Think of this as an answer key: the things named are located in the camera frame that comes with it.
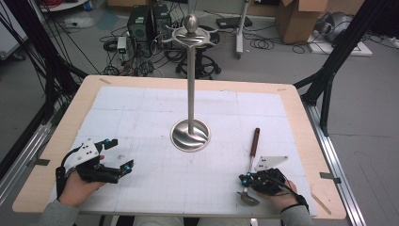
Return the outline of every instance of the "bracket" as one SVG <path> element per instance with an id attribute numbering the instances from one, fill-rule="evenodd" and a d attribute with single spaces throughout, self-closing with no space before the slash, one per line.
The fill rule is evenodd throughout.
<path id="1" fill-rule="evenodd" d="M 256 164 L 255 171 L 269 170 L 287 160 L 288 156 L 261 156 L 258 164 Z"/>
<path id="2" fill-rule="evenodd" d="M 79 150 L 76 153 L 73 153 L 65 163 L 65 169 L 69 170 L 71 168 L 76 167 L 84 162 L 89 161 L 97 157 L 99 152 L 97 151 L 94 142 L 91 139 L 88 139 L 86 142 L 82 144 Z"/>

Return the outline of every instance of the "floor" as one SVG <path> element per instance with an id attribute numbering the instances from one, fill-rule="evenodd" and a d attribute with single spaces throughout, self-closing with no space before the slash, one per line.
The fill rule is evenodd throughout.
<path id="1" fill-rule="evenodd" d="M 58 14 L 67 16 L 77 10 Z M 112 30 L 126 25 L 126 13 L 110 10 L 104 6 L 88 14 L 94 19 L 90 28 L 74 29 L 70 36 L 102 71 L 107 65 L 107 54 L 99 38 L 109 36 Z M 201 24 L 216 27 L 215 15 L 200 17 Z M 267 27 L 272 23 L 267 18 L 251 18 L 250 29 Z M 274 27 L 257 31 L 269 38 L 276 38 Z M 73 64 L 87 73 L 97 74 L 93 67 L 67 39 L 61 37 L 67 46 Z M 368 225 L 399 225 L 399 51 L 387 40 L 377 43 L 364 42 L 373 56 L 351 56 L 343 64 L 334 80 L 328 119 L 330 138 L 341 160 L 348 182 Z M 220 33 L 220 43 L 206 54 L 222 68 L 215 74 L 215 80 L 245 81 L 259 83 L 293 84 L 316 73 L 324 64 L 327 55 L 311 54 L 307 46 L 302 49 L 275 44 L 270 50 L 251 47 L 244 40 L 244 54 L 237 59 L 235 54 L 235 33 Z M 155 66 L 160 66 L 164 59 Z M 184 78 L 175 73 L 176 64 L 169 62 L 160 71 L 148 76 Z M 30 61 L 12 59 L 0 62 L 0 160 L 15 143 L 21 132 L 44 103 L 43 91 Z M 26 168 L 8 197 L 0 206 L 2 222 L 27 225 L 38 220 L 39 215 L 14 213 L 13 200 L 29 175 Z M 78 225 L 98 225 L 98 216 L 79 216 Z M 104 225 L 111 219 L 106 218 Z M 348 219 L 316 220 L 316 225 L 350 225 Z M 260 220 L 260 225 L 279 225 L 276 220 Z"/>

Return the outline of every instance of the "hand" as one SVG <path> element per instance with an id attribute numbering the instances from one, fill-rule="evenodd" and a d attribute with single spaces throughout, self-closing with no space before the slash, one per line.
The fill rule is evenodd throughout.
<path id="1" fill-rule="evenodd" d="M 86 182 L 80 178 L 77 171 L 73 171 L 58 200 L 62 204 L 77 207 L 83 204 L 95 190 L 103 185 L 105 185 L 105 183 Z"/>
<path id="2" fill-rule="evenodd" d="M 285 181 L 285 184 L 290 187 L 296 193 L 296 186 L 292 181 Z M 274 205 L 282 211 L 283 209 L 287 208 L 288 206 L 298 204 L 293 194 L 288 193 L 287 191 L 281 191 L 277 193 L 275 196 L 268 196 L 264 195 L 263 193 L 258 192 L 258 195 L 269 199 Z"/>

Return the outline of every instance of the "grid paper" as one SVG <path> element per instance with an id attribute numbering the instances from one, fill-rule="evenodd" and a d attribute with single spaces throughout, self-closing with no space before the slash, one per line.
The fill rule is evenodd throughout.
<path id="1" fill-rule="evenodd" d="M 185 215 L 277 218 L 272 203 L 251 207 L 236 193 L 249 167 L 256 127 L 261 129 L 255 165 L 263 156 L 289 156 L 277 166 L 292 180 L 315 216 L 309 184 L 278 94 L 196 90 L 195 119 L 211 130 L 209 144 L 185 153 L 170 140 L 172 126 L 187 118 L 187 91 L 103 87 L 98 92 L 71 149 L 91 138 L 117 138 L 102 151 L 103 164 L 118 168 L 134 159 L 133 171 L 116 185 L 105 185 L 80 208 L 119 215 Z"/>

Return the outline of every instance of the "gray sleeve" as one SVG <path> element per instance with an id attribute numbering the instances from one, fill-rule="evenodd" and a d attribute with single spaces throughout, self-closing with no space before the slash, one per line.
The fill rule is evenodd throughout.
<path id="1" fill-rule="evenodd" d="M 59 202 L 48 203 L 40 221 L 29 226 L 72 226 L 78 214 L 78 208 Z"/>
<path id="2" fill-rule="evenodd" d="M 282 221 L 287 226 L 312 226 L 314 225 L 311 216 L 305 205 L 297 205 L 284 210 L 281 213 Z"/>

